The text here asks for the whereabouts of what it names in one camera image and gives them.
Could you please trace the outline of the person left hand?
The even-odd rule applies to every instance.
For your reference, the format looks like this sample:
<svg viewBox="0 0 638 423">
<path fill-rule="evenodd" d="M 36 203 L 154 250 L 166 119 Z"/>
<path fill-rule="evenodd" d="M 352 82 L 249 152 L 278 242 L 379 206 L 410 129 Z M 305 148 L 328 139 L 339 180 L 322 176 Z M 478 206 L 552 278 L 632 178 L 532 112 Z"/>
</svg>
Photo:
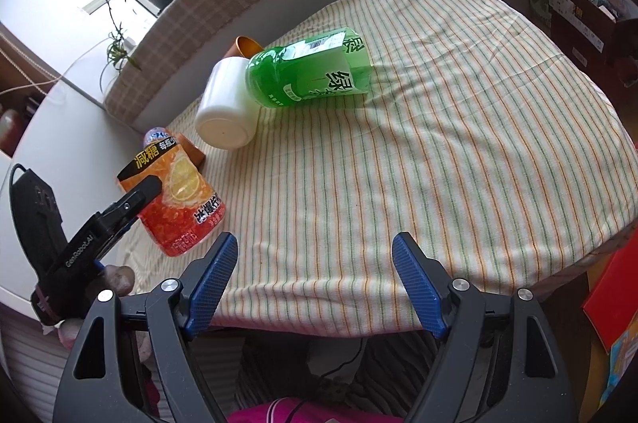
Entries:
<svg viewBox="0 0 638 423">
<path fill-rule="evenodd" d="M 87 295 L 93 301 L 99 292 L 110 289 L 118 297 L 124 297 L 131 293 L 134 283 L 135 273 L 129 266 L 107 264 L 99 277 L 88 287 Z M 57 327 L 58 340 L 66 350 L 70 351 L 73 348 L 82 325 L 82 318 L 71 318 Z"/>
</svg>

